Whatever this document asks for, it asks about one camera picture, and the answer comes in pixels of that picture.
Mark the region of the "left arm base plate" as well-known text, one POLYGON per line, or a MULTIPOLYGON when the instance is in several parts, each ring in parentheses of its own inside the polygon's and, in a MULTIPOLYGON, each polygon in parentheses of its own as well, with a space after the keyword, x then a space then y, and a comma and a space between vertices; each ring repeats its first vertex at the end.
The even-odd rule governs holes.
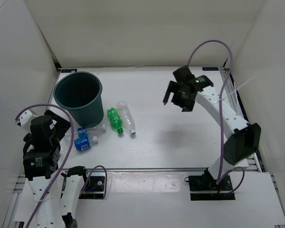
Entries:
POLYGON ((96 172, 89 178, 89 182, 85 191, 79 196, 79 199, 87 200, 103 200, 106 190, 106 175, 105 172, 96 172))

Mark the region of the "crushed blue label bottle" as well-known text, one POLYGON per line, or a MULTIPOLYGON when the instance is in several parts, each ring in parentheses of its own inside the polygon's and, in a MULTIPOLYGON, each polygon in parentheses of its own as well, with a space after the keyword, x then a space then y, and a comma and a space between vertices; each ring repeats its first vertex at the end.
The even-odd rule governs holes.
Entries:
POLYGON ((90 135, 87 128, 81 127, 77 129, 77 138, 74 139, 74 145, 78 152, 86 151, 97 143, 97 136, 90 135))

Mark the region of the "green plastic bottle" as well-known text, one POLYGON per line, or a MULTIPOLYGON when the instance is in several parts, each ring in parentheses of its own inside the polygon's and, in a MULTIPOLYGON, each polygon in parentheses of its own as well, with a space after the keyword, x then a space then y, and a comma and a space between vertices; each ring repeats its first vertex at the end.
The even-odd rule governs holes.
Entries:
POLYGON ((107 110, 107 116, 110 121, 111 126, 117 131, 118 134, 123 134, 123 122, 118 114, 116 108, 111 108, 107 110))

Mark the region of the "clear bottle white cap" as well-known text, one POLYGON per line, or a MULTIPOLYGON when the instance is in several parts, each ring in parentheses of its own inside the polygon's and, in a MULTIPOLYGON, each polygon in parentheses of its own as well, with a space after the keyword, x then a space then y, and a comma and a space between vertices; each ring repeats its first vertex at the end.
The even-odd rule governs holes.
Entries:
POLYGON ((128 107, 128 104, 125 101, 120 101, 116 104, 116 108, 123 122, 123 125, 126 128, 126 131, 130 135, 135 135, 136 134, 135 122, 128 107))

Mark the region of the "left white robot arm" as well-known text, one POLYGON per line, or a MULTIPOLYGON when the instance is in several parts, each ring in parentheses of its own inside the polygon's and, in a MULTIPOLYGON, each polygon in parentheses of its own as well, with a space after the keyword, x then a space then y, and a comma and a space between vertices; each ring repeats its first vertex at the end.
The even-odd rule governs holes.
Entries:
POLYGON ((76 228, 76 207, 81 190, 90 185, 84 166, 60 170, 60 141, 71 123, 50 110, 37 116, 24 111, 17 125, 28 131, 23 141, 23 166, 37 209, 39 228, 76 228))

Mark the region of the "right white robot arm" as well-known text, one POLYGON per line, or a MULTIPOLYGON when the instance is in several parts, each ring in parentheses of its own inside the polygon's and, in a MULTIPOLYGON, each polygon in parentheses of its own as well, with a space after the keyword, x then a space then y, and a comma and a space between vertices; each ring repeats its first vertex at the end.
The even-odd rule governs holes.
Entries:
POLYGON ((213 82, 206 76, 195 77, 188 66, 173 72, 175 81, 170 81, 163 103, 172 103, 183 112, 191 112, 200 104, 221 127, 220 157, 203 174, 204 185, 216 189, 235 166, 254 154, 259 146, 261 127, 240 117, 216 92, 213 82))

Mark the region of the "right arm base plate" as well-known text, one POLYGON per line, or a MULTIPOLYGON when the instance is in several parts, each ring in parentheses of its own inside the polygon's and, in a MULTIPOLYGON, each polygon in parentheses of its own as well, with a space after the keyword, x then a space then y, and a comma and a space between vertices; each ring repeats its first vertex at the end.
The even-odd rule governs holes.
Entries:
POLYGON ((218 185, 206 180, 204 174, 188 176, 184 181, 189 184, 191 201, 221 201, 235 200, 230 176, 226 176, 218 185))

